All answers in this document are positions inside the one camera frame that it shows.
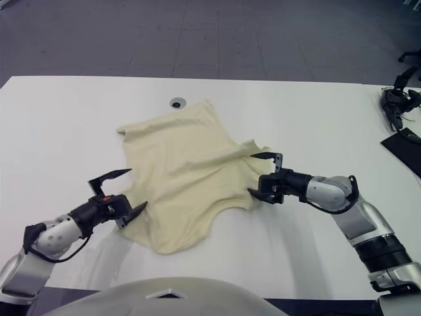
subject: floor tile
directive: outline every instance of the floor tile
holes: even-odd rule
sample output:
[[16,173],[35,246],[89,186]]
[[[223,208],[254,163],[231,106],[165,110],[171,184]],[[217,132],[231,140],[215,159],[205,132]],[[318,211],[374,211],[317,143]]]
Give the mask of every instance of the floor tile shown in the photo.
[[260,47],[252,26],[221,26],[220,64],[262,66]]
[[346,62],[340,56],[339,47],[334,44],[299,44],[299,46],[309,66],[335,68],[343,66],[344,62]]
[[173,78],[218,79],[218,67],[199,65],[178,65],[174,67]]
[[184,30],[178,44],[176,64],[218,63],[218,31]]
[[129,64],[109,65],[109,66],[85,66],[81,76],[125,76]]
[[260,48],[265,65],[305,65],[306,60],[298,43],[275,30],[266,30],[259,34]]
[[137,45],[132,64],[172,64],[181,30],[150,27]]
[[45,66],[37,70],[37,76],[79,76],[82,66]]
[[186,30],[217,30],[218,6],[200,9],[187,7],[183,27]]
[[220,79],[230,80],[266,80],[262,66],[221,66]]
[[347,68],[311,67],[310,71],[317,82],[350,82],[361,83],[361,70]]
[[222,2],[219,8],[219,21],[221,25],[244,25],[251,23],[252,18],[247,4],[229,5]]
[[155,77],[169,78],[171,77],[173,66],[165,65],[130,65],[126,76],[129,77]]
[[314,81],[307,66],[266,66],[268,80],[276,81]]
[[311,68],[314,81],[350,82],[359,84],[393,85],[396,75],[390,70],[361,70],[346,68]]

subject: cream cloth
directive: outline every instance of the cream cloth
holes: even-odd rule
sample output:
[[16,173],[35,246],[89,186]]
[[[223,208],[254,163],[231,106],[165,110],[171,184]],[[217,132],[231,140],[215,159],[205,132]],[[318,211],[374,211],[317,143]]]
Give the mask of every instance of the cream cloth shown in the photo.
[[251,209],[247,188],[271,170],[270,161],[250,157],[265,149],[235,143],[208,101],[118,132],[136,176],[124,194],[133,207],[148,201],[122,233],[158,253],[193,246],[224,209]]

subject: silver robot arm segment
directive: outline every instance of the silver robot arm segment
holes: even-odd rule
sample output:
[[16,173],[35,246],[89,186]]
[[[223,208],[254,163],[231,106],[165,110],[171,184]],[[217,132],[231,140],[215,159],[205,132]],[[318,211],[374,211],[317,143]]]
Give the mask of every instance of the silver robot arm segment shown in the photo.
[[[119,228],[125,227],[146,208],[147,202],[132,209],[125,195],[106,196],[101,189],[103,181],[129,170],[112,171],[90,180],[95,195],[88,202],[55,221],[25,228],[22,249],[0,272],[1,315],[25,315],[48,281],[54,265],[74,257],[88,243],[95,226],[114,220]],[[61,259],[79,239],[85,242]]]
[[369,271],[377,292],[389,291],[378,303],[383,315],[415,315],[421,308],[421,265],[414,262],[382,214],[359,194],[357,180],[335,176],[325,178],[282,168],[282,154],[258,153],[259,159],[273,159],[275,172],[259,178],[252,196],[268,203],[283,203],[285,195],[297,196],[330,214],[357,251]]

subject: fabric fold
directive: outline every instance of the fabric fold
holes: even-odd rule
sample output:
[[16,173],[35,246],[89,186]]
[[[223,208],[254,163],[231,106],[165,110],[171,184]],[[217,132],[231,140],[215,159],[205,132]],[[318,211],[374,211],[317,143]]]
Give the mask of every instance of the fabric fold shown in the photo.
[[208,101],[118,132],[136,176],[124,194],[133,207],[148,201],[121,233],[158,253],[193,246],[224,209],[250,210],[247,188],[271,171],[270,161],[250,157],[268,149],[235,143]]

